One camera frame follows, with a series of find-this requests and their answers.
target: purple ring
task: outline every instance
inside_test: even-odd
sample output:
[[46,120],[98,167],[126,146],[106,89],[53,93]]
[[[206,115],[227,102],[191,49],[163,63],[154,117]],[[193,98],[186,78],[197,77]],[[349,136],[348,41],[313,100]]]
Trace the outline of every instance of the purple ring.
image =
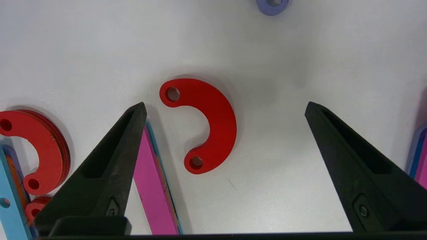
[[272,0],[257,0],[257,5],[260,11],[267,16],[275,16],[285,10],[289,4],[289,0],[282,0],[280,4],[274,6]]

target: white table surface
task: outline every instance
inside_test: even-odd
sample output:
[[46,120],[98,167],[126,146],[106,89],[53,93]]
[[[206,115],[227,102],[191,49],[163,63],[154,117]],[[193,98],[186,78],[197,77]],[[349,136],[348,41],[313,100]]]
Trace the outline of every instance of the white table surface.
[[[73,172],[145,102],[186,234],[351,231],[305,107],[327,106],[404,168],[427,119],[426,12],[425,0],[293,0],[275,17],[255,0],[0,0],[0,109],[52,119]],[[158,96],[180,75],[217,87],[237,117],[233,152],[199,176],[183,159],[207,120]],[[12,141],[32,172],[34,149]],[[133,234],[150,234],[135,185],[126,216]]]

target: hole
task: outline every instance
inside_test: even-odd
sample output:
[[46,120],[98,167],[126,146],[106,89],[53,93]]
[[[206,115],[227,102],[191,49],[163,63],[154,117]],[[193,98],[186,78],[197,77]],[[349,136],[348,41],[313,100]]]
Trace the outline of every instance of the hole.
[[369,215],[368,209],[366,209],[366,207],[363,205],[360,205],[359,212],[360,212],[360,215],[362,215],[362,217],[368,217]]
[[277,7],[282,4],[282,0],[267,0],[267,4],[271,7]]
[[28,186],[29,186],[31,189],[37,190],[37,189],[40,187],[40,184],[38,183],[38,181],[37,181],[37,180],[35,180],[35,179],[30,179],[30,180],[28,180]]
[[31,210],[31,215],[33,216],[33,217],[35,217],[38,213],[40,212],[40,209],[33,209],[33,210]]
[[191,168],[198,170],[198,169],[201,169],[202,166],[203,166],[203,160],[201,158],[195,156],[190,159]]
[[0,207],[8,208],[10,207],[10,202],[7,198],[0,198]]
[[176,88],[168,88],[166,91],[166,96],[170,101],[176,102],[179,99],[179,91]]
[[7,119],[2,119],[0,120],[0,128],[4,131],[10,131],[12,130],[12,123]]

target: stack of red pieces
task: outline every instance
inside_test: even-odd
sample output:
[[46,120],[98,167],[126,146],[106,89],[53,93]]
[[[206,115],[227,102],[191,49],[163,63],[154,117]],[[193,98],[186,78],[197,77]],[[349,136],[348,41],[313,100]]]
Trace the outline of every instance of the stack of red pieces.
[[35,216],[52,200],[48,196],[40,196],[32,200],[25,208],[25,215],[28,218],[28,225],[31,225]]
[[70,170],[70,151],[59,129],[45,116],[31,110],[0,112],[0,134],[27,139],[38,154],[38,169],[24,177],[25,190],[45,195],[64,182]]

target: orange piece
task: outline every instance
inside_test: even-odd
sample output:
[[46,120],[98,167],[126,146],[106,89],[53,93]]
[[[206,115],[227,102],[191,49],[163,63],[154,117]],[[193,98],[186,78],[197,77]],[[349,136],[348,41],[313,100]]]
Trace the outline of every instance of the orange piece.
[[27,201],[27,198],[25,196],[24,186],[23,186],[21,179],[18,175],[18,171],[15,168],[15,164],[13,163],[12,157],[9,155],[6,155],[6,160],[7,160],[7,164],[9,165],[13,181],[15,182],[16,189],[18,191],[18,195],[19,195],[19,199],[21,201],[22,209],[25,209],[27,204],[28,204],[28,201]]

